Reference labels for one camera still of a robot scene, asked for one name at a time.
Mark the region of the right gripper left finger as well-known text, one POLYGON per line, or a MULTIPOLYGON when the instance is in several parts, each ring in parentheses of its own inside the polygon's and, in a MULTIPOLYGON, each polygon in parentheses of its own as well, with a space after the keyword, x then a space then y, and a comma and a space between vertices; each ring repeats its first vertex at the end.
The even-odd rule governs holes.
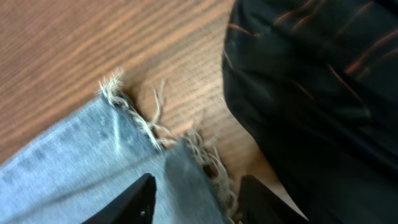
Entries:
POLYGON ((84 224, 151 224, 154 216, 155 177, 144 174, 84 224))

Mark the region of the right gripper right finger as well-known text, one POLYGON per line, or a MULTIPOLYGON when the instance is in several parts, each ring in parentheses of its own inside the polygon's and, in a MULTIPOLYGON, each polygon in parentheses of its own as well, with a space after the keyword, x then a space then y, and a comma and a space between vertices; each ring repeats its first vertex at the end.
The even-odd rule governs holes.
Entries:
POLYGON ((253 175, 241 178, 238 202, 244 224, 309 224, 253 175))

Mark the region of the light blue denim jeans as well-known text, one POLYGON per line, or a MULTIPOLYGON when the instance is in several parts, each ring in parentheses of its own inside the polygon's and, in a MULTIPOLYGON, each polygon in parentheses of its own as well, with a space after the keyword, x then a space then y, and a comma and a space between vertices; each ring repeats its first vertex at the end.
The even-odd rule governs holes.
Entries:
POLYGON ((122 70, 98 96, 1 166, 2 223, 83 223, 144 174, 155 177, 152 223, 233 223, 232 181, 213 139, 192 129, 159 138, 122 92, 122 70))

